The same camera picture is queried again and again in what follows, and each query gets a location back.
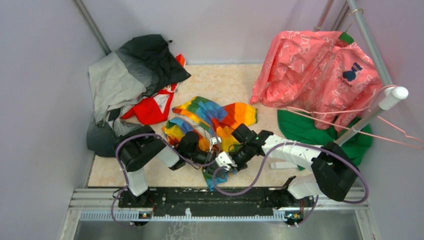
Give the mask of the rainbow striped jacket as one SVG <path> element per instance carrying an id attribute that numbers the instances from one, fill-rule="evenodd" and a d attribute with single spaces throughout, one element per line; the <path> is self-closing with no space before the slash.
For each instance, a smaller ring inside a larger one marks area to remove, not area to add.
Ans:
<path id="1" fill-rule="evenodd" d="M 186 103 L 175 106 L 171 110 L 176 114 L 169 119 L 161 128 L 165 138 L 170 144 L 180 141 L 186 133 L 194 131 L 200 135 L 200 148 L 210 148 L 210 138 L 220 137 L 221 147 L 213 149 L 217 154 L 229 152 L 231 145 L 241 145 L 232 134 L 240 125 L 251 126 L 258 122 L 258 110 L 243 102 L 231 103 L 221 106 L 218 103 L 201 96 L 195 96 Z M 234 175 L 234 170 L 229 173 L 220 171 L 216 177 L 204 173 L 203 177 L 210 191 L 214 191 L 215 185 L 225 183 Z"/>

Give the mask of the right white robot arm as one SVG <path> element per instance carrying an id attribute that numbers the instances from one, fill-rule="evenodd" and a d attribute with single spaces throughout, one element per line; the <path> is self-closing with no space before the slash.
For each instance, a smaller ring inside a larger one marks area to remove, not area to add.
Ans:
<path id="1" fill-rule="evenodd" d="M 281 199 L 287 206 L 295 206 L 301 199 L 314 195 L 342 202 L 358 177 L 358 168 L 334 142 L 324 146 L 309 145 L 284 139 L 267 130 L 256 133 L 245 124 L 239 125 L 232 136 L 241 144 L 238 150 L 230 153 L 238 170 L 246 168 L 254 156 L 263 156 L 281 159 L 311 172 L 284 184 Z"/>

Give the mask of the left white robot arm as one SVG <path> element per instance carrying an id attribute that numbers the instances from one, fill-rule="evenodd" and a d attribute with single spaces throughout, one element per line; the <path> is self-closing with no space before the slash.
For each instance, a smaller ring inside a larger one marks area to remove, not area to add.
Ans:
<path id="1" fill-rule="evenodd" d="M 168 143 L 149 125 L 119 136 L 114 146 L 115 157 L 123 167 L 131 202 L 138 207 L 149 203 L 144 167 L 153 159 L 162 161 L 171 170 L 177 170 L 186 163 L 198 167 L 212 165 L 218 153 L 212 148 L 201 149 L 200 140 L 198 133 L 190 131 L 177 143 Z"/>

